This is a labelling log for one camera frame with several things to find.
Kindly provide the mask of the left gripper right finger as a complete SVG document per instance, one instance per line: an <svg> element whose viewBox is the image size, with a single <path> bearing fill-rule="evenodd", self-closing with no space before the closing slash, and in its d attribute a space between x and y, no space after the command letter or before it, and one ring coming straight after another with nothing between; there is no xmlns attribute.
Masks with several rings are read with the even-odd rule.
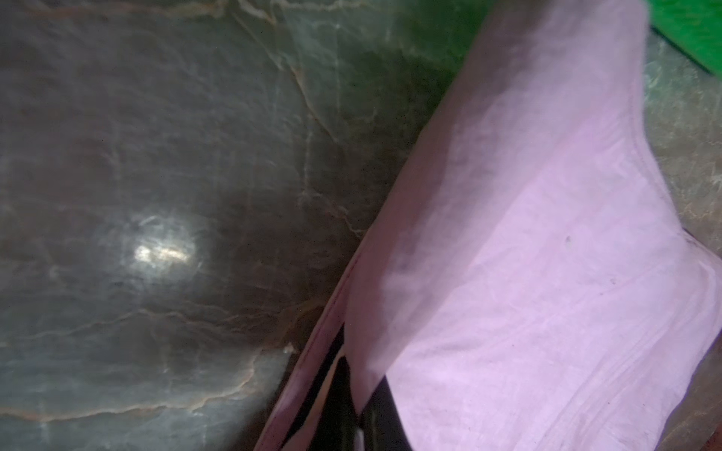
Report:
<svg viewBox="0 0 722 451"><path fill-rule="evenodd" d="M361 413L365 451L412 451L387 378L374 390Z"/></svg>

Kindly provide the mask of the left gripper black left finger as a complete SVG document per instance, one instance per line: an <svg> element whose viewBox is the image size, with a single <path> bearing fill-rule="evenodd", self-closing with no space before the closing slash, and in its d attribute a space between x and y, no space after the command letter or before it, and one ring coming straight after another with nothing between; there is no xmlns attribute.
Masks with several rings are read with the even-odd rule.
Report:
<svg viewBox="0 0 722 451"><path fill-rule="evenodd" d="M282 442L283 450L354 450L358 416L343 351L344 329L331 341Z"/></svg>

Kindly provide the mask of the purple pants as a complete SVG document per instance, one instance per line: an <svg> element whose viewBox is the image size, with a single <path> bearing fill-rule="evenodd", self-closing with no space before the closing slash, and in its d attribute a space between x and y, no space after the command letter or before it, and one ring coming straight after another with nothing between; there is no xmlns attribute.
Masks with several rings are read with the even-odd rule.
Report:
<svg viewBox="0 0 722 451"><path fill-rule="evenodd" d="M257 441L282 442L340 328L361 413L413 450L653 450L721 329L643 120L644 1L499 1Z"/></svg>

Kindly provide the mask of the green plastic basket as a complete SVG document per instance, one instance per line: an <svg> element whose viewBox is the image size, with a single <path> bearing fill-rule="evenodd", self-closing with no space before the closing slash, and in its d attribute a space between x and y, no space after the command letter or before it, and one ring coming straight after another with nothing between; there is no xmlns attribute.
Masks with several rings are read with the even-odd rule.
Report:
<svg viewBox="0 0 722 451"><path fill-rule="evenodd" d="M651 0L652 26L721 78L721 0Z"/></svg>

